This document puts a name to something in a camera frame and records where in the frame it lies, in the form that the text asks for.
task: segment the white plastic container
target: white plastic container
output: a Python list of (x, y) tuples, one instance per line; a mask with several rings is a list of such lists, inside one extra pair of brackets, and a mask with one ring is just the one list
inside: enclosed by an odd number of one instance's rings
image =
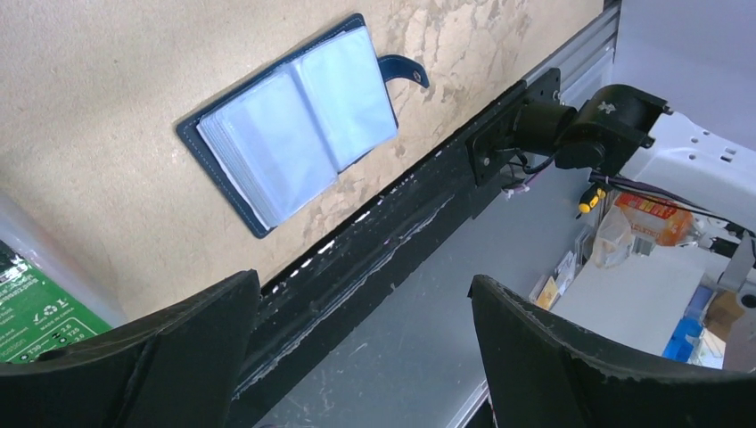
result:
[(0, 241), (39, 268), (112, 328), (127, 322), (116, 297), (98, 285), (44, 228), (2, 191)]

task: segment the orange package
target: orange package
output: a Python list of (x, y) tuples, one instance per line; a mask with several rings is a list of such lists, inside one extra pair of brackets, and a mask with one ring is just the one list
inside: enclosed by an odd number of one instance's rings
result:
[[(669, 205), (675, 202), (661, 200)], [(668, 207), (634, 194), (622, 193), (614, 205), (622, 210), (633, 230), (633, 235), (671, 247), (690, 241), (695, 218), (688, 211)]]

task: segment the blue object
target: blue object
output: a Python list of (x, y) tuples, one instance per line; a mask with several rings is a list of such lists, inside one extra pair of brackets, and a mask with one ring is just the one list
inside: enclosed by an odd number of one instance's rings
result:
[(687, 304), (687, 308), (683, 317), (691, 317), (699, 321), (703, 321), (703, 317), (706, 315), (706, 305), (709, 304), (709, 300), (714, 296), (714, 290), (709, 287), (699, 285), (693, 293), (693, 297)]
[(703, 325), (698, 320), (691, 317), (681, 318), (661, 356), (683, 363), (687, 362), (694, 349), (691, 341), (701, 337), (702, 332)]

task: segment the wallet snap strap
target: wallet snap strap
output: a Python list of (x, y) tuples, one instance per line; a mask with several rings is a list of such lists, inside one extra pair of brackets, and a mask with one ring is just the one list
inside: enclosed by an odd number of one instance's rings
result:
[(384, 82), (394, 78), (412, 80), (422, 87), (431, 85), (428, 73), (419, 62), (415, 62), (402, 55), (385, 55), (378, 58), (378, 68)]

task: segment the wooden board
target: wooden board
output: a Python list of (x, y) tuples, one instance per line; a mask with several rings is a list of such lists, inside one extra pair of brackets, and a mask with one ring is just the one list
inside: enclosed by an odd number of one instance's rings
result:
[[(603, 1), (324, 0), (0, 4), (0, 188), (75, 254), (129, 317), (239, 270), (263, 282), (594, 19)], [(176, 138), (189, 111), (352, 12), (390, 82), (399, 138), (264, 240)]]

